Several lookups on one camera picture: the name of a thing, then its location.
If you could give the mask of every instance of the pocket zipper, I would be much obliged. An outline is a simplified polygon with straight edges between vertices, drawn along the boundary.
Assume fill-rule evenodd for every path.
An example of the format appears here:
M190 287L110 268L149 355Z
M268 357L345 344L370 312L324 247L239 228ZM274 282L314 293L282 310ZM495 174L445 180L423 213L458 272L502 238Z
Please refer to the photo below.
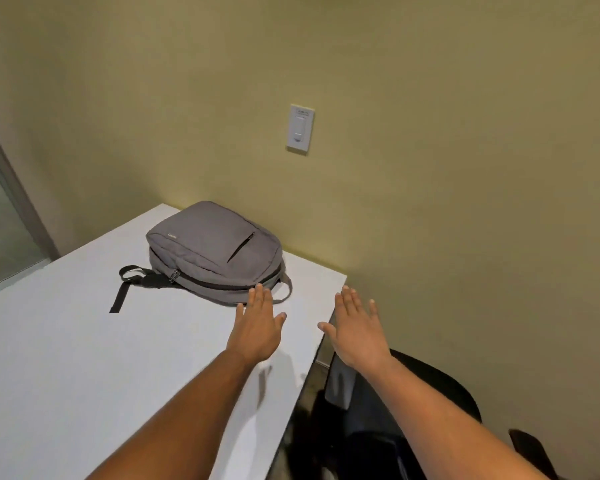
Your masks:
M250 240L253 238L253 236L254 236L255 234L256 234L255 232L252 232L252 233L251 233L251 235L247 237L247 239L245 239L244 241L242 241L242 242L240 243L240 246L238 246L238 249L236 249L236 250L233 252L233 254L232 254L230 257L229 257L229 259L227 259L226 261L227 261L227 262L231 261L231 259L233 259L233 258L235 257L235 255L236 255L236 254L238 254L238 252L239 252L239 251L240 251L240 250L241 250L243 247L245 247L245 246L247 245L247 242L249 242L249 241L250 241Z

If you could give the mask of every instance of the beige wall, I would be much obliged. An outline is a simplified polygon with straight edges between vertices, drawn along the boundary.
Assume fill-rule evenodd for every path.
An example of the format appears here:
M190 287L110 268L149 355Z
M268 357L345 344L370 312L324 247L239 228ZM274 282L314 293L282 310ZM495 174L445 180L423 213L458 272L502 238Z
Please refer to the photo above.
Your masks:
M229 205L600 475L600 0L0 0L0 138L60 249Z

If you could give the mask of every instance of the white table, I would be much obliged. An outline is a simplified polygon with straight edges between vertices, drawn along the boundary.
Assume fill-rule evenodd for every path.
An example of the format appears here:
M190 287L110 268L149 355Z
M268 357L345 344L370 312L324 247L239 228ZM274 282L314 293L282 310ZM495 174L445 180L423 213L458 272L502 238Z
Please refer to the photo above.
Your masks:
M132 287L160 205L0 291L0 479L83 479L226 344L234 309L183 290ZM346 276L285 253L294 292L279 349L249 377L211 478L263 479ZM274 289L274 297L286 287Z

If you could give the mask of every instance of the backpack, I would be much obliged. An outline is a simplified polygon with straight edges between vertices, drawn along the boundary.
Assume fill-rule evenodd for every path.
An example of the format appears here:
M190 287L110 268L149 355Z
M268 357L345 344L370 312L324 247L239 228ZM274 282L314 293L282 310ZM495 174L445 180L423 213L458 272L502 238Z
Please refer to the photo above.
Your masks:
M160 222L146 234L152 268L124 266L122 285L109 313L118 313L131 285L184 288L221 305L246 303L250 288L273 288L291 280L282 245L264 227L210 201L202 201ZM125 277L132 271L139 272Z

